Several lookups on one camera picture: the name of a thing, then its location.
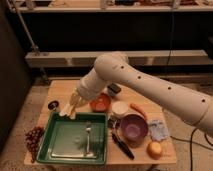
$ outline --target bunch of grapes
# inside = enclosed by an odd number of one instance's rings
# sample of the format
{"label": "bunch of grapes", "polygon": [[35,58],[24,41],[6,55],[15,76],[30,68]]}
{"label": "bunch of grapes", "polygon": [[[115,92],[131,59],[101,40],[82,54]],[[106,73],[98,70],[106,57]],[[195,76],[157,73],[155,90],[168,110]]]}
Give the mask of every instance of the bunch of grapes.
{"label": "bunch of grapes", "polygon": [[25,134],[27,149],[32,156],[32,160],[31,160],[32,163],[35,162],[36,155],[39,149],[39,141],[43,134],[44,134],[44,128],[42,127],[34,127],[32,130],[30,130],[29,132]]}

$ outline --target bowl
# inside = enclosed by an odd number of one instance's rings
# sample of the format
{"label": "bowl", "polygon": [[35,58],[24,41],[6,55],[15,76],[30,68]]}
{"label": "bowl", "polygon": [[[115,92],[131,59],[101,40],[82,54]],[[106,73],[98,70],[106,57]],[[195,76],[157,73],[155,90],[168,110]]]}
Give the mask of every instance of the bowl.
{"label": "bowl", "polygon": [[121,132],[130,141],[142,141],[148,134],[148,124],[138,114],[128,114],[121,120]]}

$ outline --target wire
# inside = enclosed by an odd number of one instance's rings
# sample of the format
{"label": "wire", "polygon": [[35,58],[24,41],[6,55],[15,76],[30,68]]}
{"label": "wire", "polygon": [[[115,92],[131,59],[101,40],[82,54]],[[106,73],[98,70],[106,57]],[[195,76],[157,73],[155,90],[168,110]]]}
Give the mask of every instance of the wire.
{"label": "wire", "polygon": [[190,152],[190,171],[193,171],[193,153],[192,153],[192,142],[194,133],[197,131],[197,128],[193,129],[190,137],[190,144],[189,144],[189,152]]}
{"label": "wire", "polygon": [[[176,140],[176,141],[182,141],[182,142],[190,143],[190,140],[185,140],[185,139],[181,139],[181,138],[176,138],[176,137],[174,137],[174,136],[170,136],[170,137],[171,137],[172,139]],[[203,148],[205,148],[205,149],[207,149],[207,150],[213,151],[213,148],[207,147],[207,146],[205,146],[205,145],[203,145],[203,144],[200,144],[200,143],[198,143],[198,142],[192,141],[192,143],[195,144],[195,145],[198,145],[198,146],[200,146],[200,147],[203,147]]]}
{"label": "wire", "polygon": [[166,66],[165,66],[165,71],[164,71],[165,78],[167,77],[167,74],[168,74],[168,66],[169,66],[169,62],[171,59],[171,55],[172,55],[172,47],[173,47],[173,41],[174,41],[174,29],[175,29],[175,16],[174,16],[173,7],[171,7],[171,30],[170,30],[170,42],[169,42],[169,56],[166,60]]}
{"label": "wire", "polygon": [[206,133],[204,134],[204,137],[205,137],[205,139],[206,139],[207,143],[208,143],[209,145],[213,146],[213,143],[211,143],[211,142],[209,141],[209,139],[208,139],[208,137],[207,137],[207,134],[206,134]]}

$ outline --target black knife handle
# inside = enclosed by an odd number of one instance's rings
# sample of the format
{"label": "black knife handle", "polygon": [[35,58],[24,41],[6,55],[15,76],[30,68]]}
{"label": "black knife handle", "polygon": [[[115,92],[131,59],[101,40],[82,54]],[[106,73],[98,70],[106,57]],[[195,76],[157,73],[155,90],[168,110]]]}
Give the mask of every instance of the black knife handle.
{"label": "black knife handle", "polygon": [[130,159],[133,160],[135,158],[132,152],[130,151],[129,147],[122,140],[120,140],[114,133],[112,133],[112,139]]}
{"label": "black knife handle", "polygon": [[129,147],[123,141],[118,141],[118,146],[130,159],[133,160],[135,158]]}

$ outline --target tile floor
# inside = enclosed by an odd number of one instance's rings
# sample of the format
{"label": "tile floor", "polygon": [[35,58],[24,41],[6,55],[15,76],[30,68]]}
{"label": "tile floor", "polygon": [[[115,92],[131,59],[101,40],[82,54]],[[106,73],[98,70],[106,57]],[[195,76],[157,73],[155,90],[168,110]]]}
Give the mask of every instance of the tile floor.
{"label": "tile floor", "polygon": [[[191,87],[208,94],[213,94],[213,86],[200,86],[195,84],[186,84],[184,86]],[[24,165],[24,157],[26,153],[25,136],[24,133],[32,129],[38,120],[40,110],[48,92],[48,86],[33,85],[26,97],[25,103],[20,111],[16,123],[10,133],[5,148],[0,155],[0,171],[36,171],[36,170],[58,170],[58,171],[82,171],[82,170],[144,170],[146,166],[128,166],[128,167],[85,167],[85,166],[71,166],[71,167],[57,167],[53,169],[45,166],[26,166]],[[165,116],[168,124],[170,134],[172,136],[189,139],[192,127],[183,123],[175,115],[165,111]],[[206,146],[208,144],[203,138],[203,133],[196,132],[194,141],[202,143]],[[163,171],[189,171],[189,144],[185,142],[173,141],[177,152],[178,162],[172,165],[160,165],[158,169]],[[193,145],[193,159],[194,171],[210,171],[213,167],[213,151],[206,150],[200,146]]]}

